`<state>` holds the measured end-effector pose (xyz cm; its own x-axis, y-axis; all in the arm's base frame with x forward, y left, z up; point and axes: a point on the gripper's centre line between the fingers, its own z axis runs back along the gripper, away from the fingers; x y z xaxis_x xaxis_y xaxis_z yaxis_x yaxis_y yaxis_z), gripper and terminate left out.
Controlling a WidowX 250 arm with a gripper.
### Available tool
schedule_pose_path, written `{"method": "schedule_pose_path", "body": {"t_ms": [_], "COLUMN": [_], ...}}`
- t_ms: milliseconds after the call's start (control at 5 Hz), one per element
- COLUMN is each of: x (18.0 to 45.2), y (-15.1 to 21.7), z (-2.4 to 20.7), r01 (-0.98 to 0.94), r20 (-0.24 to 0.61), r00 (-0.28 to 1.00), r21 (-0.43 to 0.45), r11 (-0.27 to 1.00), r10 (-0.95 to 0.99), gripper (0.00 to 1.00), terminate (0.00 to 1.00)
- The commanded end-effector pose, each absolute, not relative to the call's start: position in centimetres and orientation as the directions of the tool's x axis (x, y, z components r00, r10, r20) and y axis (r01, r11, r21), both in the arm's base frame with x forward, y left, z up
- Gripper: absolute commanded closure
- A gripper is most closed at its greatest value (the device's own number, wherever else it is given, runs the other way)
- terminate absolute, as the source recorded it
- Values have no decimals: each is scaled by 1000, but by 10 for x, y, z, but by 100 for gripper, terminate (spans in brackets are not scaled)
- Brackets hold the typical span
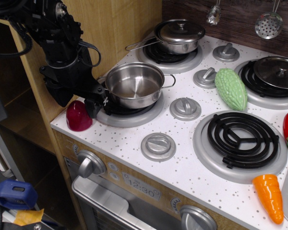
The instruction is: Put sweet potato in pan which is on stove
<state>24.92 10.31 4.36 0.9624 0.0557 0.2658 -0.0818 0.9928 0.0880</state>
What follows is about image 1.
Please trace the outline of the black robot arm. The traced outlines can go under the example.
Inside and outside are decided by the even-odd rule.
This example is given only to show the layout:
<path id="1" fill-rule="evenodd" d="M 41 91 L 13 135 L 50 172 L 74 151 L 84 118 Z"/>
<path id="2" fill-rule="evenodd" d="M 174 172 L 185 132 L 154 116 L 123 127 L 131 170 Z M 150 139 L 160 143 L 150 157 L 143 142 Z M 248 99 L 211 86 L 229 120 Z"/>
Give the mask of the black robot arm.
<path id="1" fill-rule="evenodd" d="M 74 95 L 84 98 L 88 115 L 96 118 L 108 103 L 105 88 L 93 78 L 89 49 L 97 48 L 82 40 L 81 24 L 73 19 L 60 0 L 0 0 L 0 19 L 10 23 L 25 43 L 23 51 L 0 57 L 27 54 L 36 42 L 43 49 L 44 75 L 48 92 L 65 107 Z"/>

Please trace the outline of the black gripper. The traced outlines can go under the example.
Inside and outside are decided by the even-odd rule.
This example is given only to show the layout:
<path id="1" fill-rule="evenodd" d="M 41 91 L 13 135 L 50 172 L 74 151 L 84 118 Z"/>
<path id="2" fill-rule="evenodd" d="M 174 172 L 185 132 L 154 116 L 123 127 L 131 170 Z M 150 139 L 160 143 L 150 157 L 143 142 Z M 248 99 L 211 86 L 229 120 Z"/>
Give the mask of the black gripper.
<path id="1" fill-rule="evenodd" d="M 78 46 L 71 49 L 44 47 L 46 65 L 39 71 L 44 75 L 45 85 L 62 107 L 65 107 L 74 95 L 85 98 L 88 115 L 96 118 L 105 104 L 106 93 L 101 84 L 93 77 L 88 47 Z M 120 107 L 107 104 L 103 110 L 107 115 L 119 115 Z"/>

